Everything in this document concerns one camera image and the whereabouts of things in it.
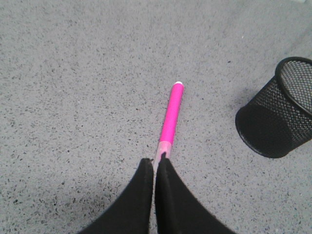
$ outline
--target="gray speckled floor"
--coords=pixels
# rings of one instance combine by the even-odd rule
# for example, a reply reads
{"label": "gray speckled floor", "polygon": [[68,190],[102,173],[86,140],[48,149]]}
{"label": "gray speckled floor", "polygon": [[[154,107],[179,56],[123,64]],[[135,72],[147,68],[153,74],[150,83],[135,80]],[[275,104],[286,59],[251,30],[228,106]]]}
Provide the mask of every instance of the gray speckled floor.
{"label": "gray speckled floor", "polygon": [[240,234],[312,233],[312,142],[272,160],[234,125],[281,59],[312,57],[311,1],[15,0],[0,20],[0,233],[95,220],[154,157],[177,80],[172,163],[199,201]]}

